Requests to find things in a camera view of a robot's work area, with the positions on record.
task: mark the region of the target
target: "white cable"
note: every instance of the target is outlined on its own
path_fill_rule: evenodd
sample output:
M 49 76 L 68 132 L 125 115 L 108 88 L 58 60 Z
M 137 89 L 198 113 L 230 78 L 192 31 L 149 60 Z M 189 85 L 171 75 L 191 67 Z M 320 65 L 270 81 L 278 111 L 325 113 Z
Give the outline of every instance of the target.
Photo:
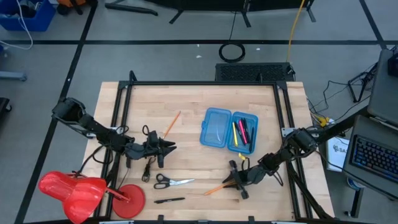
M 5 43 L 5 42 L 3 42 L 1 40 L 0 40 L 0 44 L 4 44 L 4 45 L 10 46 L 10 47 L 15 47 L 15 48 L 22 49 L 22 50 L 30 50 L 33 47 L 33 39 L 32 39 L 32 36 L 29 33 L 29 30 L 27 30 L 27 27 L 26 27 L 26 24 L 25 24 L 25 20 L 24 20 L 24 16 L 22 15 L 21 4 L 19 4 L 19 0 L 16 0 L 16 1 L 17 1 L 17 4 L 18 4 L 19 15 L 20 15 L 20 17 L 18 18 L 18 22 L 22 26 L 22 28 L 27 32 L 27 35 L 29 36 L 29 39 L 30 39 L 30 46 L 29 47 L 20 47 L 20 46 L 16 46 L 16 45 L 12 45 L 12 44 L 7 44 L 7 43 Z

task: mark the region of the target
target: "scissor blade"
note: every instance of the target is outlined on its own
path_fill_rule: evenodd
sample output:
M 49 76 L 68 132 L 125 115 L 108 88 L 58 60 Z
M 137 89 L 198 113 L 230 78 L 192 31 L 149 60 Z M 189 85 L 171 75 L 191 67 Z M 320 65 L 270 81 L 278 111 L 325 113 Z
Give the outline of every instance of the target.
M 186 184 L 188 182 L 194 181 L 195 179 L 188 179 L 188 180 L 180 180 L 180 181 L 176 181 L 174 183 L 174 185 L 180 185 L 180 184 Z

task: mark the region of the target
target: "desk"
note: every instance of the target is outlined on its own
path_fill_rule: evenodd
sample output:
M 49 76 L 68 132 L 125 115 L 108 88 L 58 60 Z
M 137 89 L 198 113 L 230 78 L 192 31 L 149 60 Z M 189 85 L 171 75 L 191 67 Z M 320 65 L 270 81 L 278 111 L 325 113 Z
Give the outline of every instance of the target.
M 104 82 L 101 86 L 94 117 L 104 126 L 111 124 L 117 88 L 117 82 Z M 303 84 L 300 82 L 288 83 L 288 88 L 296 126 L 311 126 Z M 285 111 L 282 94 L 280 94 L 280 101 L 282 110 Z M 123 108 L 124 100 L 121 102 L 120 108 Z M 223 189 L 209 196 L 203 196 L 206 191 L 219 186 L 221 181 L 228 176 L 229 160 L 237 161 L 239 167 L 241 163 L 238 155 L 227 148 L 219 149 L 200 144 L 201 122 L 207 108 L 211 106 L 258 116 L 256 150 L 249 156 L 253 164 L 264 154 L 276 152 L 280 148 L 279 122 L 274 92 L 270 86 L 133 86 L 127 116 L 127 125 L 130 127 L 127 135 L 134 136 L 137 142 L 141 143 L 146 140 L 141 132 L 142 126 L 145 124 L 150 130 L 156 130 L 159 136 L 163 136 L 177 111 L 181 110 L 181 115 L 166 137 L 166 140 L 176 142 L 177 149 L 165 158 L 164 168 L 159 169 L 154 163 L 150 171 L 150 181 L 144 183 L 141 181 L 141 176 L 147 160 L 132 161 L 132 169 L 123 184 L 136 184 L 144 190 L 146 195 L 146 205 L 134 219 L 156 220 L 158 215 L 164 215 L 165 220 L 247 221 L 248 216 L 254 216 L 256 221 L 293 220 L 285 164 L 281 165 L 279 169 L 285 183 L 283 187 L 273 177 L 265 177 L 261 183 L 246 187 L 250 195 L 247 200 L 243 200 L 235 189 Z M 287 115 L 284 115 L 284 121 L 287 124 Z M 85 158 L 97 147 L 97 140 L 89 140 Z M 105 150 L 102 150 L 96 157 L 101 158 L 104 152 Z M 125 159 L 123 156 L 120 162 L 119 183 L 126 173 Z M 303 167 L 309 191 L 325 211 L 334 216 L 320 156 L 313 153 L 303 159 Z M 87 176 L 99 177 L 101 168 L 101 164 L 90 160 L 83 173 Z M 195 181 L 163 190 L 155 190 L 153 184 L 158 173 L 172 179 L 194 178 Z M 186 199 L 162 204 L 153 202 L 172 197 L 185 197 Z M 104 215 L 105 203 L 106 200 L 103 200 L 101 215 Z M 305 216 L 303 206 L 300 208 L 302 216 Z M 111 218 L 120 219 L 114 213 Z

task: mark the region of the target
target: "scissor handle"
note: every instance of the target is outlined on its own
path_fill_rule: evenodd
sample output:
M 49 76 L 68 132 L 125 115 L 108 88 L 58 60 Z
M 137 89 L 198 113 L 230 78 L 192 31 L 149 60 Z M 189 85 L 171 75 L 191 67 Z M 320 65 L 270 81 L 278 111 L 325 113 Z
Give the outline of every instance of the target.
M 165 189 L 167 187 L 170 187 L 170 183 L 156 183 L 154 184 L 155 189 Z
M 156 180 L 161 183 L 161 182 L 170 182 L 170 179 L 165 177 L 163 174 L 157 174 L 156 175 Z

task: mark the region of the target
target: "scissors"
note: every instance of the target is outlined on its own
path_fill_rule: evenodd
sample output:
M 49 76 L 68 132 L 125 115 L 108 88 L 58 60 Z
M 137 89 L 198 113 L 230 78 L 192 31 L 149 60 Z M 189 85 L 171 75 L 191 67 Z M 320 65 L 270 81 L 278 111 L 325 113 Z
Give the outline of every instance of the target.
M 171 180 L 170 178 L 165 177 L 165 175 L 163 175 L 163 174 L 157 174 L 156 180 L 158 181 L 158 183 L 156 183 L 154 185 L 155 189 L 166 189 L 167 187 L 170 187 L 173 185 L 186 184 L 188 182 L 194 181 L 195 179 L 175 181 L 175 180 Z

